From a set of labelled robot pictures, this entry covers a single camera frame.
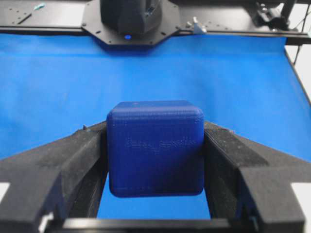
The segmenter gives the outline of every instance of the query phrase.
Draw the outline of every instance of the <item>blue cube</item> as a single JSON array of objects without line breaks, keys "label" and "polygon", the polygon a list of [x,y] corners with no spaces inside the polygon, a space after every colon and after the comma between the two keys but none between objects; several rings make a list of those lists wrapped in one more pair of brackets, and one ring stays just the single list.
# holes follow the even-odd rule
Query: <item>blue cube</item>
[{"label": "blue cube", "polygon": [[198,195],[204,116],[187,101],[122,102],[107,116],[109,188],[117,197]]}]

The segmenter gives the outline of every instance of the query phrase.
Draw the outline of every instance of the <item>blue backdrop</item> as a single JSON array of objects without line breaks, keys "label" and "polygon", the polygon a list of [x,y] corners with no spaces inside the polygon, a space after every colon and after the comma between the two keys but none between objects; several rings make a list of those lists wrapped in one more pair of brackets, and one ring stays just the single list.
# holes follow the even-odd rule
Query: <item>blue backdrop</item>
[{"label": "blue backdrop", "polygon": [[[311,162],[311,109],[284,44],[200,35],[110,49],[89,36],[0,34],[0,158],[101,122],[121,101],[188,100],[206,120]],[[119,199],[106,187],[99,217],[209,214],[204,193]]]}]

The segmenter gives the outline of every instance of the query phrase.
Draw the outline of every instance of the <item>black mounting bracket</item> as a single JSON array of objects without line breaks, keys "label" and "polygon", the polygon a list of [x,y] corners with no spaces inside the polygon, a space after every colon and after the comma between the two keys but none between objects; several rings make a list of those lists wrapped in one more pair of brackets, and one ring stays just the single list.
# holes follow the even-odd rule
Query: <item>black mounting bracket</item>
[{"label": "black mounting bracket", "polygon": [[277,8],[268,8],[265,4],[258,4],[258,22],[262,25],[268,25],[272,29],[289,30],[289,20],[282,15]]},{"label": "black mounting bracket", "polygon": [[160,24],[145,34],[122,34],[102,22],[101,1],[92,0],[85,6],[82,28],[108,45],[153,46],[180,30],[179,7],[168,0],[160,2]]}]

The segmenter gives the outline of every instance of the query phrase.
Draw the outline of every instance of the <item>cable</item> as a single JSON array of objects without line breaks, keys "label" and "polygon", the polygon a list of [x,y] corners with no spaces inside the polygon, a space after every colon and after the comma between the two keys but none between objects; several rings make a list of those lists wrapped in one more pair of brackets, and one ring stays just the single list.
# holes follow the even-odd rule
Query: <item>cable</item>
[{"label": "cable", "polygon": [[[300,23],[298,23],[298,25],[295,27],[295,28],[297,28],[301,24],[301,22],[303,22],[302,29],[301,29],[302,33],[303,33],[303,30],[305,29],[306,19],[307,19],[308,15],[311,13],[311,12],[308,13],[309,8],[310,8],[310,4],[308,4],[307,10],[306,10],[306,15],[305,15],[304,19],[302,21],[300,21]],[[301,45],[298,46],[296,57],[295,57],[295,60],[294,60],[294,66],[296,65],[296,62],[297,62],[298,55],[300,53],[301,47],[302,47]]]},{"label": "cable", "polygon": [[306,12],[306,16],[296,25],[296,27],[294,28],[297,28],[302,22],[305,22],[305,20],[307,19],[307,17],[311,14],[311,11],[310,12]]}]

